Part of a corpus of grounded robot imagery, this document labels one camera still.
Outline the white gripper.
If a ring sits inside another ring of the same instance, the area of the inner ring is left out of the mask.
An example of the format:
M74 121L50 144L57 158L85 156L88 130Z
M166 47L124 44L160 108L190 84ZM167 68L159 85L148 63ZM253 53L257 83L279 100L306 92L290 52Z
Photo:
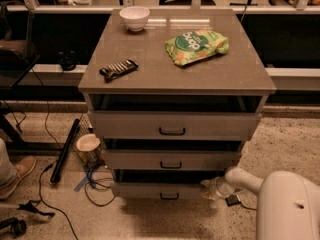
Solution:
M236 192L236 188L228 184L224 177L216 177L212 180L203 180L202 186L209 188L209 191L202 191L201 196L207 200L225 199Z

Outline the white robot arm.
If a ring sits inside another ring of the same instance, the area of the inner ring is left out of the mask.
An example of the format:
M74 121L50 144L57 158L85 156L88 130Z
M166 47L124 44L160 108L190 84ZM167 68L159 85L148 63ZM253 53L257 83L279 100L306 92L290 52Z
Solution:
M201 185L201 195L210 200L230 197L237 189L253 193L256 240L320 240L320 187L301 175L275 171L262 179L231 167Z

